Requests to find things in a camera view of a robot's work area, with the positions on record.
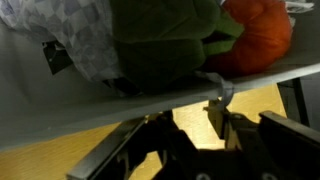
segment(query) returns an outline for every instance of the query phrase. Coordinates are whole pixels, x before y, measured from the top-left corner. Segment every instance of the floor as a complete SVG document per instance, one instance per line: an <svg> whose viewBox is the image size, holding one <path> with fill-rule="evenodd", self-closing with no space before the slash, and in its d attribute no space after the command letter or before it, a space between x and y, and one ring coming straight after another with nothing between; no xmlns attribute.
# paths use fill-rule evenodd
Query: floor
<svg viewBox="0 0 320 180"><path fill-rule="evenodd" d="M213 131L202 102L174 110L175 121L185 130L198 148L223 148ZM236 94L230 111L241 112L258 122L258 113L271 110L285 116L285 110L276 85ZM93 147L104 139L118 124L113 124L48 142L0 153L0 180L63 180L65 174ZM155 154L132 175L132 180L150 179L160 169Z"/></svg>

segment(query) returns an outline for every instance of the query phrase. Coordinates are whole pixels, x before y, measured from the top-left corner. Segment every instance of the pumpkin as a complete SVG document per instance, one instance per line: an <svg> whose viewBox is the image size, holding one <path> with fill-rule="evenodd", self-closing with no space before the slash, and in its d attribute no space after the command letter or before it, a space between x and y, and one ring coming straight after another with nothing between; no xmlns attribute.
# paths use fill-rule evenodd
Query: pumpkin
<svg viewBox="0 0 320 180"><path fill-rule="evenodd" d="M230 51L207 58L203 65L205 71L224 77L258 73L289 49L292 29L284 2L226 0L222 7L244 26L244 31Z"/></svg>

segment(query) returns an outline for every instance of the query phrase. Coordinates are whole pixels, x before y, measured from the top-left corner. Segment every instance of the patterned fabric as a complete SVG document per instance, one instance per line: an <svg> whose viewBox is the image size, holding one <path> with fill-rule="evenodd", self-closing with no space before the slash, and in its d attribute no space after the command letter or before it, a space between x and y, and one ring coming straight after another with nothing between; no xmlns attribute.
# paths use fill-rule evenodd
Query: patterned fabric
<svg viewBox="0 0 320 180"><path fill-rule="evenodd" d="M0 17L33 39L58 40L88 80L122 77L107 0L0 0Z"/></svg>

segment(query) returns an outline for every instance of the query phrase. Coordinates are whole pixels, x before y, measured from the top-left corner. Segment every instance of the gray shelf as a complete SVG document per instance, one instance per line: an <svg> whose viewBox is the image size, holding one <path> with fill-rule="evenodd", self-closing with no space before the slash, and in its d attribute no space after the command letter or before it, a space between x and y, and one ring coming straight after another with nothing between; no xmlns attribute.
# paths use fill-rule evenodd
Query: gray shelf
<svg viewBox="0 0 320 180"><path fill-rule="evenodd" d="M290 52L261 74L233 79L236 92L320 71L320 11L297 16ZM190 81L157 96L119 98L70 67L52 76L42 47L0 25L0 150L217 98L219 86Z"/></svg>

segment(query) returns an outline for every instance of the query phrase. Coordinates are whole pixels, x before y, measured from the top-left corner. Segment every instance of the green plush toy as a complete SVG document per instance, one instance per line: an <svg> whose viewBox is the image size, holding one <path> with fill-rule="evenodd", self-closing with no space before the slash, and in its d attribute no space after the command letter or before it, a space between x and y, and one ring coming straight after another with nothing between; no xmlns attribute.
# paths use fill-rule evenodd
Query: green plush toy
<svg viewBox="0 0 320 180"><path fill-rule="evenodd" d="M215 29L215 0L110 0L113 36L124 43L202 39Z"/></svg>
<svg viewBox="0 0 320 180"><path fill-rule="evenodd" d="M215 30L242 32L215 0L111 0L111 7L122 71L147 94L164 91L208 55L230 50L234 39L203 44Z"/></svg>

